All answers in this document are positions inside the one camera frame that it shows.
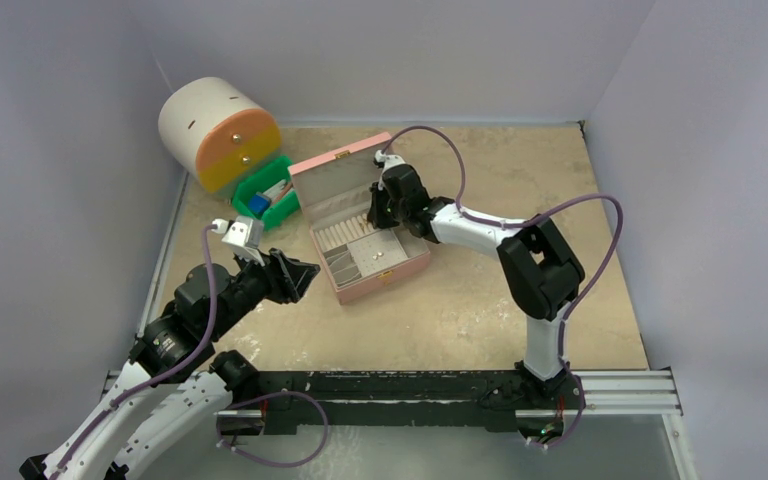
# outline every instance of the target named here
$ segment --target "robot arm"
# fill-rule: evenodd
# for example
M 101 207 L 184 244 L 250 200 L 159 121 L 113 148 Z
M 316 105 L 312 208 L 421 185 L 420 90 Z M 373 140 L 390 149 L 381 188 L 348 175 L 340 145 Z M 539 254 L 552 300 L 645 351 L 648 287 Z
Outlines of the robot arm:
M 298 302 L 319 272 L 318 265 L 288 258 L 277 249 L 261 253 L 257 249 L 262 232 L 259 221 L 238 217 L 234 223 L 217 221 L 215 225 L 214 231 L 224 234 L 223 243 L 234 251 L 240 272 L 232 276 L 222 266 L 212 265 L 217 290 L 216 317 L 210 333 L 212 342 L 219 340 L 264 299 L 276 303 Z M 176 374 L 136 391 L 124 401 L 116 400 L 123 392 L 179 367 L 196 352 L 207 334 L 209 306 L 207 267 L 200 265 L 191 270 L 186 281 L 175 290 L 174 300 L 166 305 L 160 318 L 146 326 L 113 388 L 87 420 L 54 452 L 27 459 L 20 469 L 23 478 L 119 479 L 126 478 L 125 472 L 129 469 L 141 473 L 144 465 L 183 436 L 195 422 L 227 406 L 231 400 L 227 392 L 237 395 L 255 388 L 249 380 L 257 371 L 239 353 L 239 358 L 228 356 L 236 352 L 220 354 L 211 364 L 211 372 L 188 380 L 215 353 L 213 345 L 208 344 Z M 187 382 L 185 386 L 193 393 L 167 398 L 182 382 Z M 158 409 L 164 399 L 163 408 Z M 115 463 L 114 458 L 131 465 Z M 127 478 L 136 477 L 129 474 Z
M 430 242 L 460 245 L 498 258 L 511 295 L 526 315 L 523 366 L 544 383 L 562 376 L 561 316 L 578 295 L 584 269 L 554 222 L 546 219 L 526 228 L 508 228 L 505 225 L 523 221 L 464 208 L 501 226 L 478 223 L 465 218 L 452 199 L 430 197 L 416 170 L 400 156 L 379 151 L 375 164 L 382 172 L 370 187 L 367 219 L 377 228 L 401 224 Z

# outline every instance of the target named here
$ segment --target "box compartment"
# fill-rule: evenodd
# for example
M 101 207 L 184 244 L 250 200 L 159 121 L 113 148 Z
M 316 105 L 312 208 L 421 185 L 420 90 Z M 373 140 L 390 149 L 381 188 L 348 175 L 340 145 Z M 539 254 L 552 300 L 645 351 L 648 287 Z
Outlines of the box compartment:
M 366 221 L 374 154 L 388 133 L 290 167 L 310 235 L 340 303 L 375 291 L 428 266 L 425 241 L 403 227 L 379 230 Z
M 270 205 L 260 216 L 249 210 L 248 201 L 254 194 L 265 192 L 281 180 L 289 182 L 291 179 L 287 168 L 292 164 L 293 162 L 289 158 L 282 155 L 269 162 L 251 177 L 240 182 L 234 192 L 234 197 L 231 199 L 234 210 L 240 215 L 262 220 L 267 231 L 281 225 L 284 219 L 299 209 L 299 199 L 296 197 L 296 192 L 287 193 L 284 198 Z

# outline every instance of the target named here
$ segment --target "white cylinder container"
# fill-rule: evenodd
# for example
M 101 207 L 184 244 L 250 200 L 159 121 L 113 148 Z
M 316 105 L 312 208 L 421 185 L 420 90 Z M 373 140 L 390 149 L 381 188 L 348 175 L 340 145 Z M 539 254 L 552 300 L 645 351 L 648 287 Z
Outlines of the white cylinder container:
M 247 173 L 280 154 L 275 119 L 221 78 L 172 94 L 157 121 L 163 144 L 208 192 L 225 198 Z

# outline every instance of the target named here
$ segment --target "blue object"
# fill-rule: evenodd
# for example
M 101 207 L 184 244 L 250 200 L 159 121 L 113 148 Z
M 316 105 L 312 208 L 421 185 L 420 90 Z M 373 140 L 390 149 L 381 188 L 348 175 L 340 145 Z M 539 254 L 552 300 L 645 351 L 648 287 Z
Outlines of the blue object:
M 267 208 L 269 208 L 269 204 L 272 203 L 269 198 L 262 194 L 262 193 L 255 193 L 254 196 L 249 200 L 249 210 L 252 211 L 255 215 L 263 215 L 263 212 L 266 211 Z
M 260 168 L 251 177 L 240 182 L 237 185 L 237 191 L 234 192 L 234 198 L 231 199 L 234 210 L 240 215 L 262 220 L 263 228 L 266 231 L 281 225 L 285 218 L 299 209 L 299 198 L 296 196 L 295 189 L 291 189 L 284 195 L 284 198 L 270 205 L 262 215 L 255 215 L 249 210 L 248 201 L 252 195 L 268 189 L 279 180 L 292 181 L 290 172 L 287 170 L 287 167 L 292 164 L 293 162 L 289 158 L 282 155 L 269 162 L 269 165 Z

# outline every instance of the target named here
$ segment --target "green plastic bin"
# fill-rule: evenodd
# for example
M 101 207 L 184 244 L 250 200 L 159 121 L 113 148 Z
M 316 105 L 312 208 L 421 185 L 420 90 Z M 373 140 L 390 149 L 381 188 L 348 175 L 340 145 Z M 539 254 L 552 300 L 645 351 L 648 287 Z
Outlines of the green plastic bin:
M 290 172 L 287 168 L 292 164 L 293 162 L 291 162 L 285 155 L 269 162 L 268 165 L 264 166 L 237 185 L 237 189 L 234 191 L 234 197 L 231 199 L 231 205 L 240 215 L 262 220 L 263 227 L 266 230 L 281 225 L 281 222 L 283 222 L 285 218 L 289 217 L 291 213 L 299 209 L 299 197 L 296 196 L 295 190 L 284 195 L 284 198 L 270 205 L 261 216 L 257 216 L 249 210 L 248 203 L 255 193 L 263 193 L 269 187 L 281 180 L 289 182 Z

